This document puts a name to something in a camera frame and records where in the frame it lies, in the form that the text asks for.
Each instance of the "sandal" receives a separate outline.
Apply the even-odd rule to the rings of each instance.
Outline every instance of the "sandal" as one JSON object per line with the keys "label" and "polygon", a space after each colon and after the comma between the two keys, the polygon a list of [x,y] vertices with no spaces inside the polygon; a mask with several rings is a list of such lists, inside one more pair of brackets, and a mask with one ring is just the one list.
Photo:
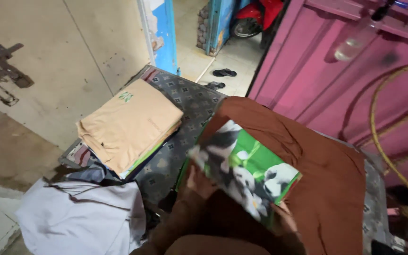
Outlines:
{"label": "sandal", "polygon": [[213,89],[213,90],[219,90],[219,89],[222,89],[222,88],[226,87],[226,84],[224,84],[222,82],[211,82],[211,83],[205,85],[205,87],[207,87],[209,89]]}
{"label": "sandal", "polygon": [[223,77],[223,76],[234,77],[237,75],[235,71],[231,71],[228,68],[221,69],[221,70],[215,70],[212,72],[212,74],[216,77]]}

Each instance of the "pink wall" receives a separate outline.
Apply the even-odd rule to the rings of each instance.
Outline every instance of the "pink wall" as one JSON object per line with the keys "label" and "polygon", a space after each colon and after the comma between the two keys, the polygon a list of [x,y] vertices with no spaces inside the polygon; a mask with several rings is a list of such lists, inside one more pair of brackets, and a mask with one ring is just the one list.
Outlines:
{"label": "pink wall", "polygon": [[[377,77],[408,64],[408,11],[394,7],[382,32],[350,62],[337,61],[335,48],[352,20],[360,17],[357,0],[292,0],[249,97],[275,112],[327,135],[357,144],[368,136],[368,113]],[[408,111],[408,73],[380,93],[376,122],[383,127]],[[389,155],[408,152],[408,122],[384,136]],[[372,144],[365,149],[376,152]],[[408,178],[408,161],[399,166]],[[394,174],[388,186],[399,184]]]}

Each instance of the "red motorcycle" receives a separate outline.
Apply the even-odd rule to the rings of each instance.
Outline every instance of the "red motorcycle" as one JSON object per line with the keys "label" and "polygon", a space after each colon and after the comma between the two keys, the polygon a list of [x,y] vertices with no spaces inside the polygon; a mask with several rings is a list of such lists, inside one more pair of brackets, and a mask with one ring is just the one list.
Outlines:
{"label": "red motorcycle", "polygon": [[248,4],[236,13],[237,20],[231,28],[231,35],[250,38],[266,31],[283,9],[283,4],[281,0],[259,0]]}

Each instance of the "folded beige shirt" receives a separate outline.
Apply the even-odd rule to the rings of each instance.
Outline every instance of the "folded beige shirt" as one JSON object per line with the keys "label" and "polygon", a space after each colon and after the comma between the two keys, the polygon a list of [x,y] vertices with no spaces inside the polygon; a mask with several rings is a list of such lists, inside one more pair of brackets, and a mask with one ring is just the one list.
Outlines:
{"label": "folded beige shirt", "polygon": [[162,93],[136,80],[77,123],[78,136],[116,173],[155,146],[183,113]]}

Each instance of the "motorcycle wheel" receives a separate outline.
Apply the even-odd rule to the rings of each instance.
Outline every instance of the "motorcycle wheel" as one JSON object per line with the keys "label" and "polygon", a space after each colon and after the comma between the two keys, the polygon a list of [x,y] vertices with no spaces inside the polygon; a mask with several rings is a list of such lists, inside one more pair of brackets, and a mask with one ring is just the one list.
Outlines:
{"label": "motorcycle wheel", "polygon": [[261,25],[254,18],[237,20],[231,27],[231,35],[235,38],[250,38],[262,32]]}

